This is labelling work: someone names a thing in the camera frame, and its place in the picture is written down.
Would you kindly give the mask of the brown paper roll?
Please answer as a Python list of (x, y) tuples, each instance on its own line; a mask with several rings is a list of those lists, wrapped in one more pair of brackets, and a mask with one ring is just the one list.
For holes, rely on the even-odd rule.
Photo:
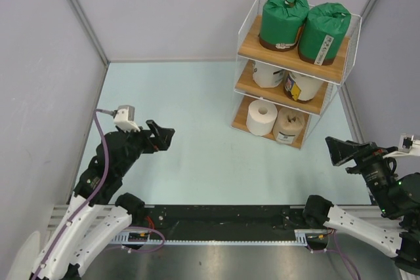
[(281, 144), (293, 144), (305, 126), (305, 116), (301, 111), (281, 108), (272, 129), (275, 141)]

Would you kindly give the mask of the cream cartoon roll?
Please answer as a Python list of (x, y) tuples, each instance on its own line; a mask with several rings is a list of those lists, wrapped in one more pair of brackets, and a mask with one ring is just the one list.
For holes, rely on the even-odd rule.
[(316, 96), (324, 82), (307, 75), (289, 71), (283, 83), (285, 93), (292, 100), (309, 102)]

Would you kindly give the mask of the unwrapped white paper roll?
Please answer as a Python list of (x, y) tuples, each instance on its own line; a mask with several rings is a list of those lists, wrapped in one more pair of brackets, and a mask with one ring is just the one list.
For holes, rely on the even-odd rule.
[(252, 101), (248, 106), (246, 127), (255, 136), (266, 136), (272, 131), (277, 115), (278, 110), (273, 103)]

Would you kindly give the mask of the green paper roll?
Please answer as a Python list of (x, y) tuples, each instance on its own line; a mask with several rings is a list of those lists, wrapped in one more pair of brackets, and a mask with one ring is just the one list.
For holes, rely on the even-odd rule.
[(278, 52), (293, 49), (310, 10), (308, 1), (266, 0), (262, 9), (259, 43)]

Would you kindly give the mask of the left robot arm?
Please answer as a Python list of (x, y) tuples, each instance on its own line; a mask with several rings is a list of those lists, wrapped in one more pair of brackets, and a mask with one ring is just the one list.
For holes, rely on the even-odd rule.
[(175, 130), (152, 119), (146, 124), (143, 129), (133, 121), (119, 121), (115, 131), (99, 133), (96, 154), (79, 177), (65, 215), (35, 259), (30, 279), (80, 278), (113, 237), (144, 222), (144, 202), (126, 193), (118, 198), (109, 219), (91, 227), (140, 156), (170, 148)]

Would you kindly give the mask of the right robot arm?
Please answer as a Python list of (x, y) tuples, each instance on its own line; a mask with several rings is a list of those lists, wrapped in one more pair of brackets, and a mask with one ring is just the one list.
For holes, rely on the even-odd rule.
[(397, 158), (419, 156), (419, 136), (402, 134), (399, 144), (388, 148), (331, 136), (325, 141), (333, 165), (354, 161), (346, 172), (362, 176), (379, 210), (358, 212), (310, 195), (303, 222), (310, 228), (346, 233), (382, 252), (400, 270), (419, 275), (419, 173), (403, 177), (396, 173)]

